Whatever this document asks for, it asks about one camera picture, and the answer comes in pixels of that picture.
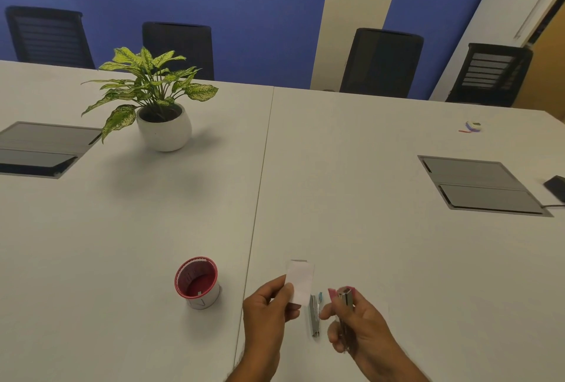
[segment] chair backrest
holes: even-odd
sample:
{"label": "chair backrest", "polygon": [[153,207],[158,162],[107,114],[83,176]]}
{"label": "chair backrest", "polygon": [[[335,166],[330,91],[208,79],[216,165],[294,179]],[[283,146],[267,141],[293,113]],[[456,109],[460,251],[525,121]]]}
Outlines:
{"label": "chair backrest", "polygon": [[340,92],[406,98],[424,38],[383,29],[358,29]]}
{"label": "chair backrest", "polygon": [[448,102],[511,107],[526,77],[528,48],[469,43],[469,52]]}
{"label": "chair backrest", "polygon": [[6,7],[18,61],[93,69],[81,17],[72,10]]}
{"label": "chair backrest", "polygon": [[185,70],[196,66],[201,69],[196,78],[214,79],[214,57],[212,55],[212,29],[204,25],[174,24],[167,22],[145,22],[143,24],[143,46],[156,57],[170,50],[182,55],[186,61],[171,61],[166,67],[171,71]]}

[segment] left hand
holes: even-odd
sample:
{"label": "left hand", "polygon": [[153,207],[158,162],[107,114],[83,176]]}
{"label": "left hand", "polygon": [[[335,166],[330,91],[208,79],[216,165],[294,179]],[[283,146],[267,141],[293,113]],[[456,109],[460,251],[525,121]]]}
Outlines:
{"label": "left hand", "polygon": [[294,287],[285,279],[269,281],[244,300],[245,348],[238,367],[246,370],[247,380],[271,380],[279,367],[284,324],[300,315],[300,305],[289,304]]}

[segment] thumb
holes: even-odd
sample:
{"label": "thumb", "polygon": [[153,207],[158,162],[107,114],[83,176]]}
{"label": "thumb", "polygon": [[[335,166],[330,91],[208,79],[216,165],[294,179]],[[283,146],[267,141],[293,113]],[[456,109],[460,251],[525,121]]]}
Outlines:
{"label": "thumb", "polygon": [[339,297],[332,299],[332,307],[335,314],[340,317],[344,323],[353,329],[355,333],[363,330],[363,319],[353,312]]}
{"label": "thumb", "polygon": [[284,311],[292,295],[294,294],[294,286],[291,283],[286,283],[277,293],[273,301],[271,302],[274,307],[277,307]]}

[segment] white paper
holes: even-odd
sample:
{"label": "white paper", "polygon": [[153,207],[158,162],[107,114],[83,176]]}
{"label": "white paper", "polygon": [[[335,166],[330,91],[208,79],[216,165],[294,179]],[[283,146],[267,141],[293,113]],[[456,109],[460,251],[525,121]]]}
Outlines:
{"label": "white paper", "polygon": [[306,261],[291,260],[286,270],[286,283],[292,283],[294,294],[290,299],[296,305],[310,304],[310,291],[314,279],[314,265]]}

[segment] white flower pot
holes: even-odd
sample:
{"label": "white flower pot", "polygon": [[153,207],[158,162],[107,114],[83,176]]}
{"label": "white flower pot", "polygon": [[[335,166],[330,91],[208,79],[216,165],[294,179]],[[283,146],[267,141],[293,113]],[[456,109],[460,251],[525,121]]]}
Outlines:
{"label": "white flower pot", "polygon": [[192,135],[192,125],[183,106],[182,113],[171,121],[151,122],[142,119],[144,109],[137,111],[137,125],[147,147],[157,151],[174,151],[183,147]]}

